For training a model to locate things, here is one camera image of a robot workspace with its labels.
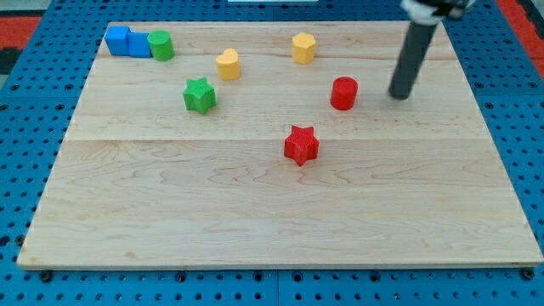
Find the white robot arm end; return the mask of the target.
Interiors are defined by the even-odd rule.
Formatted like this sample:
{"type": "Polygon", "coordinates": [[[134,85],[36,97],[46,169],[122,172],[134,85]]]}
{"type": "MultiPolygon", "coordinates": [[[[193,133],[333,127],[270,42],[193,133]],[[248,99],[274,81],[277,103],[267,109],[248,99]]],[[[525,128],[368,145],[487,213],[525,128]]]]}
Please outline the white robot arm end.
{"type": "Polygon", "coordinates": [[[476,0],[401,0],[400,7],[411,21],[421,26],[436,26],[440,21],[460,20],[476,0]]]}

